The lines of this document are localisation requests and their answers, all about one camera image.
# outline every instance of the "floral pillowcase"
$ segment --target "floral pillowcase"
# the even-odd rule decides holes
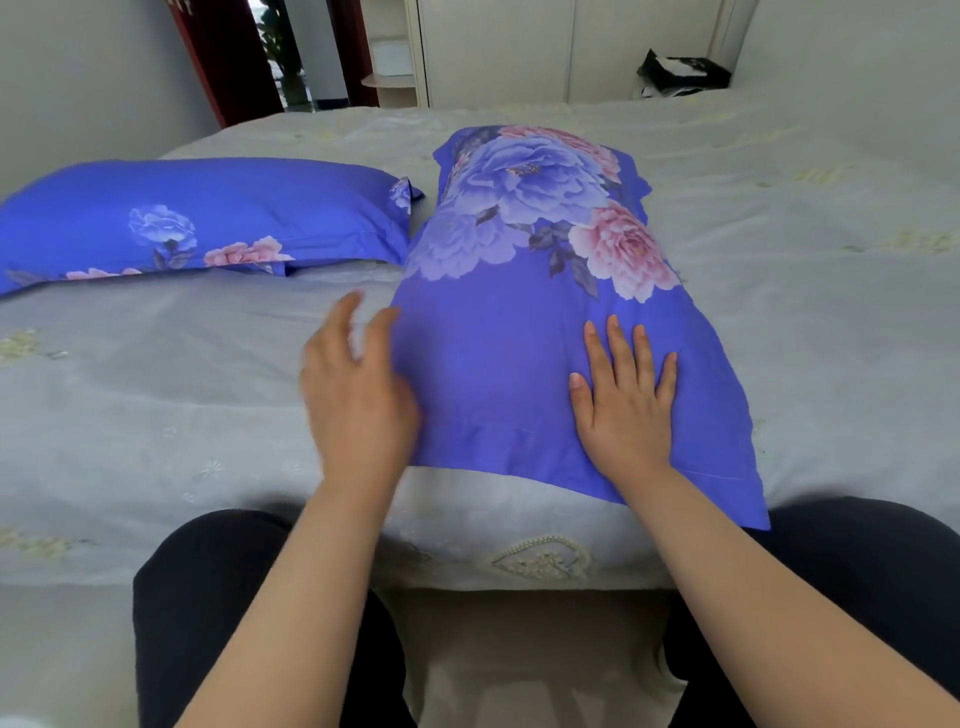
[[[644,324],[658,375],[680,356],[671,459],[737,523],[767,528],[746,396],[647,228],[633,160],[541,127],[463,129],[395,304],[394,359],[424,426],[414,464],[518,475],[613,502],[569,404],[584,321]]]
[[[307,159],[79,164],[0,205],[0,295],[187,268],[402,264],[421,195],[377,169]]]

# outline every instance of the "wall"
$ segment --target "wall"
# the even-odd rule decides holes
[[[0,199],[68,164],[158,157],[218,129],[165,0],[0,8]]]
[[[734,87],[960,186],[957,0],[760,0]]]
[[[347,85],[326,0],[286,0],[286,5],[313,98],[346,99]]]
[[[723,0],[720,6],[709,57],[728,71],[736,68],[757,2],[758,0]]]

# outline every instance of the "forearm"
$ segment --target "forearm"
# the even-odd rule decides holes
[[[671,470],[622,492],[758,725],[960,725],[960,704],[682,475]]]
[[[386,513],[321,485],[178,728],[334,728]]]

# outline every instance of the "shelf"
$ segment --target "shelf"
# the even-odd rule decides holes
[[[416,88],[417,81],[413,76],[377,76],[371,73],[370,76],[360,82],[370,88]]]

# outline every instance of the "leg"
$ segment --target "leg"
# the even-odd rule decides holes
[[[218,511],[175,531],[133,580],[141,728],[172,728],[286,542],[290,525],[256,511]],[[403,703],[403,650],[372,593],[360,626],[342,726],[369,724],[371,704],[413,726]]]
[[[770,517],[772,529],[751,536],[960,698],[960,534],[912,508],[853,497]],[[679,599],[663,644],[671,672],[690,681],[673,728],[707,716],[754,725]]]

